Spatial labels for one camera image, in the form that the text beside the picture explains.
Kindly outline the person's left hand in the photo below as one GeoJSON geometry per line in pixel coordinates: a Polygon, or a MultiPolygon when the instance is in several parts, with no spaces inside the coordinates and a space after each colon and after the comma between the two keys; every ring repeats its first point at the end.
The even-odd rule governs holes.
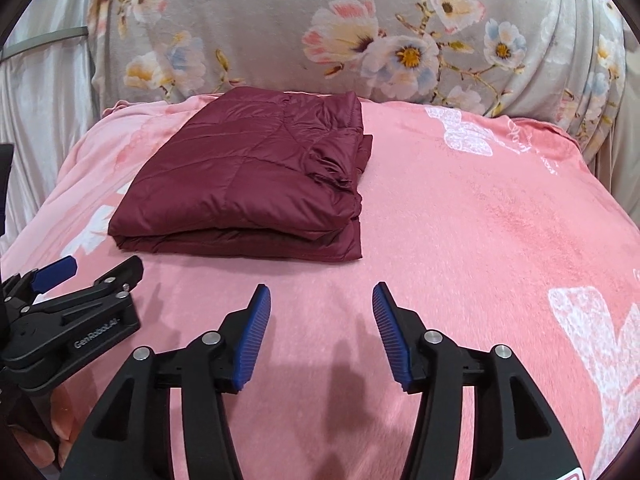
{"type": "Polygon", "coordinates": [[[62,468],[81,430],[81,423],[65,386],[55,388],[42,405],[46,417],[42,417],[40,408],[36,409],[36,421],[44,423],[41,436],[22,422],[10,422],[9,428],[36,467],[46,469],[56,465],[62,468]]]}

